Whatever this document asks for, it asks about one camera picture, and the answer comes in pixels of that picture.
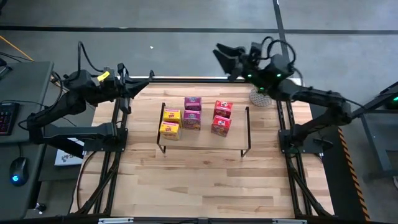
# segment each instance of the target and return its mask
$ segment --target wooden table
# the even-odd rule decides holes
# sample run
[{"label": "wooden table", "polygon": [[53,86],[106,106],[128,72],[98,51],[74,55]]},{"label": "wooden table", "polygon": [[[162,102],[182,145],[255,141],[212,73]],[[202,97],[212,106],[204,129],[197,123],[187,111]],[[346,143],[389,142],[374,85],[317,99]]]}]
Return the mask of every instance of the wooden table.
[{"label": "wooden table", "polygon": [[[293,218],[285,158],[277,140],[276,103],[266,108],[252,105],[248,97],[251,88],[232,83],[158,83],[143,89],[131,103],[129,136],[119,166],[112,216]],[[240,158],[238,150],[171,147],[163,154],[156,145],[162,102],[181,106],[184,96],[202,96],[205,108],[214,107],[216,100],[232,101],[234,110],[249,106],[252,149],[246,157]],[[308,104],[292,105],[296,123],[312,118]],[[93,125],[109,122],[112,112],[112,103],[100,104]],[[82,204],[98,185],[103,156],[97,153],[83,173]],[[326,211],[333,213],[321,160],[313,154],[302,157],[308,188]],[[107,189],[104,192],[102,208]],[[304,211],[300,190],[298,195]],[[71,212],[75,210],[74,202]]]}]

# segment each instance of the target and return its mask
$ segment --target juice box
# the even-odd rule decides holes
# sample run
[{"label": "juice box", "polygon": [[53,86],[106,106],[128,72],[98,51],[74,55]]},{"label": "juice box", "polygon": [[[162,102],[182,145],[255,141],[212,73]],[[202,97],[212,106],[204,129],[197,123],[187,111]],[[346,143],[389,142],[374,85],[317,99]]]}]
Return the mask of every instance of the juice box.
[{"label": "juice box", "polygon": [[226,137],[232,120],[216,115],[211,124],[211,132]]},{"label": "juice box", "polygon": [[213,117],[218,115],[224,118],[230,118],[232,113],[232,105],[233,103],[217,100],[214,107]]},{"label": "juice box", "polygon": [[201,111],[201,97],[185,97],[184,106],[186,110]]},{"label": "juice box", "polygon": [[200,111],[184,111],[183,127],[186,129],[200,130]]},{"label": "juice box", "polygon": [[180,110],[164,109],[163,121],[176,123],[182,126],[182,115]]},{"label": "juice box", "polygon": [[176,123],[162,121],[159,132],[164,138],[170,140],[179,140],[181,137],[180,125]]}]

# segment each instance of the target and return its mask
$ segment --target white paper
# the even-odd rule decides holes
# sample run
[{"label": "white paper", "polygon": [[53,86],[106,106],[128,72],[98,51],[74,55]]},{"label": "white paper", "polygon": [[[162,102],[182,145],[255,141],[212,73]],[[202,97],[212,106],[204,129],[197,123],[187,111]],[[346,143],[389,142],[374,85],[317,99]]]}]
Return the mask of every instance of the white paper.
[{"label": "white paper", "polygon": [[[79,141],[75,138],[68,138],[69,140],[76,142],[77,144],[84,146],[85,143],[82,141]],[[55,157],[55,166],[72,166],[72,165],[80,165],[83,162],[83,159],[80,159],[79,157],[73,156],[71,154],[68,154],[64,152],[61,149],[58,149],[57,151],[57,156]]]}]

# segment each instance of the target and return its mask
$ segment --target concrete floor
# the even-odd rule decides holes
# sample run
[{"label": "concrete floor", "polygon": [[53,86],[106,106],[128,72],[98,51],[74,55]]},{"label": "concrete floor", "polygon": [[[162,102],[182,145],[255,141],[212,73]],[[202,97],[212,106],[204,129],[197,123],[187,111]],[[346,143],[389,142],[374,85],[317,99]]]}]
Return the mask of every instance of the concrete floor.
[{"label": "concrete floor", "polygon": [[[279,0],[279,5],[285,29],[398,29],[395,0]],[[0,24],[277,28],[272,0],[13,0],[4,8]],[[54,61],[59,74],[76,70],[76,47],[81,40],[97,67],[115,67],[124,62],[131,75],[147,75],[153,69],[158,75],[223,76],[211,54],[217,42],[249,47],[252,41],[260,42],[268,34],[0,31],[0,35],[34,60]],[[398,35],[289,34],[286,39],[297,51],[296,66],[307,85],[338,91],[366,103],[397,81],[394,64],[398,61]],[[3,42],[0,49],[18,54]],[[376,170],[376,160],[359,120],[343,127],[343,131],[358,177]],[[361,178],[359,181],[371,220],[398,222],[398,190],[392,180],[366,184]],[[51,195],[43,197],[53,202],[64,200],[65,206],[57,205],[47,215],[67,213],[69,198]]]}]

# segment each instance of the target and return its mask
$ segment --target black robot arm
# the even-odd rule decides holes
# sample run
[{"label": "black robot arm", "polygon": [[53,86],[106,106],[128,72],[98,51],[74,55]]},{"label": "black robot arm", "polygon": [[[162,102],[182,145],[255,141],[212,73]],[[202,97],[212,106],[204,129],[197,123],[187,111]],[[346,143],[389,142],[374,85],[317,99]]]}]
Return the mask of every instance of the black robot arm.
[{"label": "black robot arm", "polygon": [[[268,94],[274,100],[299,100],[327,107],[323,115],[302,125],[295,124],[288,136],[289,144],[296,147],[302,146],[305,138],[312,132],[327,126],[341,126],[351,122],[350,105],[339,93],[299,86],[287,79],[296,71],[295,52],[290,44],[282,40],[272,40],[267,47],[266,57],[262,57],[264,40],[261,44],[252,42],[248,54],[244,47],[232,48],[222,44],[217,44],[218,50],[214,50],[213,53],[224,72],[229,74],[228,79],[231,81],[241,76],[256,86],[259,93]],[[272,46],[277,42],[287,44],[292,49],[294,59],[291,62],[286,61],[280,54],[270,55]],[[269,59],[269,64],[263,69],[259,68],[260,61],[267,59]]]},{"label": "black robot arm", "polygon": [[32,113],[27,118],[27,130],[30,140],[35,144],[47,143],[56,148],[67,148],[70,153],[81,157],[81,146],[69,141],[68,138],[102,139],[116,141],[119,137],[116,124],[104,123],[97,127],[67,127],[60,128],[51,123],[66,116],[80,114],[86,110],[86,104],[97,106],[98,103],[118,99],[119,109],[126,114],[131,113],[129,99],[134,98],[145,88],[152,77],[131,79],[126,67],[118,65],[120,77],[114,75],[114,70],[104,69],[104,73],[97,77],[98,85],[93,81],[94,75],[86,70],[74,72],[63,82],[69,89],[51,107],[38,113]]}]

